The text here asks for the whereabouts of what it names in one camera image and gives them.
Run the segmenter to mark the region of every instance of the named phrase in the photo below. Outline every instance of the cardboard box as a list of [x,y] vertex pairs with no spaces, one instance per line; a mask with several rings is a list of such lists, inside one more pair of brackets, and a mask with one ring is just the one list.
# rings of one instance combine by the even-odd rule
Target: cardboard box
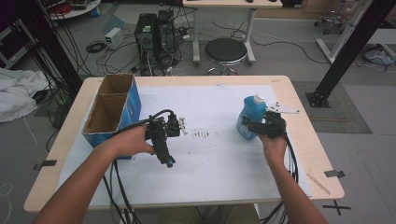
[[82,135],[92,147],[97,147],[117,130],[139,121],[140,108],[134,75],[107,75],[95,96]]

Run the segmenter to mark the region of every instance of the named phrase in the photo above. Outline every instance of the black tape mark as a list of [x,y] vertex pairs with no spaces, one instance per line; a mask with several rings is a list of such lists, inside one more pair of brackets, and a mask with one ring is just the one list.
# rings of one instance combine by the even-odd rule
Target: black tape mark
[[41,162],[41,165],[36,164],[33,167],[33,170],[40,171],[43,166],[54,166],[55,164],[56,164],[56,161],[43,161],[43,162]]
[[337,176],[338,178],[341,178],[341,177],[346,176],[346,175],[344,174],[343,171],[336,171],[336,170],[325,171],[324,174],[325,174],[327,177]]
[[322,205],[323,208],[335,208],[335,209],[337,209],[338,216],[341,216],[341,211],[340,211],[341,209],[352,210],[352,208],[348,207],[348,206],[338,206],[337,201],[336,200],[333,200],[333,201],[334,201],[334,206],[332,206],[332,205]]

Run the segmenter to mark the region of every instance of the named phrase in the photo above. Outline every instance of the person's right arm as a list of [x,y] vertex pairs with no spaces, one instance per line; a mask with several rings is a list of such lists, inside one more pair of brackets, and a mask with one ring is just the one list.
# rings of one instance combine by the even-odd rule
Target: person's right arm
[[274,139],[264,135],[259,137],[264,145],[265,159],[273,173],[290,223],[328,223],[286,169],[284,164],[286,140],[283,137]]

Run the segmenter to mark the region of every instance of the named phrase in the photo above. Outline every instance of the blue bottle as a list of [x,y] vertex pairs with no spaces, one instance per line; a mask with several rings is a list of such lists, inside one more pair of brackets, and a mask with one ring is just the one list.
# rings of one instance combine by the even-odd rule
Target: blue bottle
[[236,129],[238,129],[246,139],[253,139],[256,137],[256,134],[250,132],[248,127],[242,124],[242,116],[248,117],[256,122],[262,122],[262,117],[265,114],[267,105],[264,102],[264,96],[261,94],[245,98],[244,103],[244,109],[236,122]]

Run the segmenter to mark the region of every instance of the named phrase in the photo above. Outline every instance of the round black stool seat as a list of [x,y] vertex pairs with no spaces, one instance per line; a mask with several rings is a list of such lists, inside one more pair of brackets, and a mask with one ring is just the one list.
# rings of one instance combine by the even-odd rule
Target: round black stool seat
[[244,43],[231,38],[214,39],[205,47],[206,57],[215,63],[240,63],[247,53]]

